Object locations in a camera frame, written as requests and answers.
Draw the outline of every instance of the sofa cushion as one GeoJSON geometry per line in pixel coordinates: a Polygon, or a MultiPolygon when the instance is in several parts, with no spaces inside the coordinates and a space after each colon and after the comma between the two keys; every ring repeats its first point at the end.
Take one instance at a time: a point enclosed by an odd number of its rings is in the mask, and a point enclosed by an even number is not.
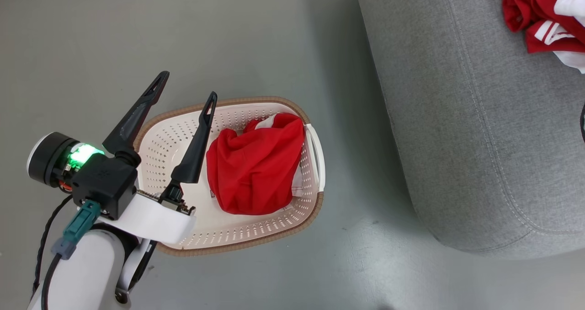
{"type": "Polygon", "coordinates": [[[443,244],[585,247],[585,76],[527,54],[501,0],[359,0],[412,203],[443,244]]]}

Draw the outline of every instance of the black cable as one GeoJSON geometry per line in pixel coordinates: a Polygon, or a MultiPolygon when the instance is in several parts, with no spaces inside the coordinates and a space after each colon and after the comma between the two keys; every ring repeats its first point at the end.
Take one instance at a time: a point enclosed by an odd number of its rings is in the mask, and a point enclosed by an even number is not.
{"type": "Polygon", "coordinates": [[[41,310],[48,310],[48,287],[51,285],[51,279],[53,278],[53,273],[55,273],[55,268],[57,264],[61,260],[61,254],[55,254],[51,265],[48,267],[47,274],[44,276],[44,283],[43,288],[40,291],[40,308],[41,310]]]}
{"type": "Polygon", "coordinates": [[[71,198],[73,198],[73,196],[69,195],[69,196],[67,196],[67,198],[63,199],[63,202],[61,202],[61,204],[59,206],[57,206],[57,208],[55,208],[55,210],[53,210],[53,214],[51,214],[51,217],[48,218],[47,224],[44,226],[43,236],[40,238],[40,247],[38,248],[38,252],[37,252],[37,265],[35,268],[35,282],[33,282],[33,295],[31,295],[31,299],[35,295],[35,292],[38,289],[38,285],[40,282],[40,265],[41,265],[41,262],[43,261],[43,251],[44,251],[44,245],[47,243],[48,231],[51,229],[51,224],[53,224],[53,220],[55,219],[57,214],[60,212],[61,208],[63,208],[69,202],[69,200],[71,200],[71,198]]]}

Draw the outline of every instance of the white plastic basket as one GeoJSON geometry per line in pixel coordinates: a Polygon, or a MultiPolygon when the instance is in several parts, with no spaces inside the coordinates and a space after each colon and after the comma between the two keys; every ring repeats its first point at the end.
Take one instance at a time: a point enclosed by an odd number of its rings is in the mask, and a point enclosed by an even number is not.
{"type": "MultiPolygon", "coordinates": [[[[142,158],[138,167],[138,186],[148,193],[160,193],[170,174],[181,161],[198,126],[203,104],[161,114],[140,131],[134,147],[142,158]]],[[[195,206],[197,224],[191,237],[174,245],[159,244],[159,249],[174,256],[195,256],[251,247],[292,235],[305,229],[316,218],[325,185],[325,166],[319,137],[305,113],[294,103],[279,97],[256,97],[219,101],[209,142],[225,128],[243,130],[246,124],[278,112],[301,117],[305,142],[301,155],[303,197],[273,214],[234,215],[221,210],[212,198],[207,182],[207,163],[203,163],[199,183],[182,185],[187,206],[195,206]]]]}

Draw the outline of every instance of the gray floor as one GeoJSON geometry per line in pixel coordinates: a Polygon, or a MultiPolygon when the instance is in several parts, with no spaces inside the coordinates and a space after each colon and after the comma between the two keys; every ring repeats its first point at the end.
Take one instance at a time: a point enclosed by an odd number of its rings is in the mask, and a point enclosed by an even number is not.
{"type": "MultiPolygon", "coordinates": [[[[585,252],[502,262],[445,248],[409,204],[357,0],[0,0],[0,308],[25,308],[63,195],[27,178],[50,131],[99,144],[161,70],[159,114],[220,98],[298,103],[327,163],[308,229],[214,256],[156,253],[140,310],[580,309],[585,252]]],[[[50,235],[74,212],[68,207],[50,235]]]]}

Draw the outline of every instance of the red cloth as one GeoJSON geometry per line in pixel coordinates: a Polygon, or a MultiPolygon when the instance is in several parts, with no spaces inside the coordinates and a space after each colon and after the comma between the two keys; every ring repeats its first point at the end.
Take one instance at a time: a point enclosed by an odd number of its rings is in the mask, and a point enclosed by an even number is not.
{"type": "Polygon", "coordinates": [[[566,50],[585,52],[585,27],[573,16],[555,14],[557,0],[503,0],[504,20],[514,32],[527,29],[526,44],[529,53],[566,50]],[[546,21],[560,24],[566,32],[574,37],[565,37],[550,44],[543,43],[538,31],[546,21]]]}
{"type": "Polygon", "coordinates": [[[301,160],[301,118],[277,114],[272,128],[251,121],[240,136],[224,129],[207,152],[207,180],[219,206],[230,214],[264,215],[287,206],[301,160]]]}

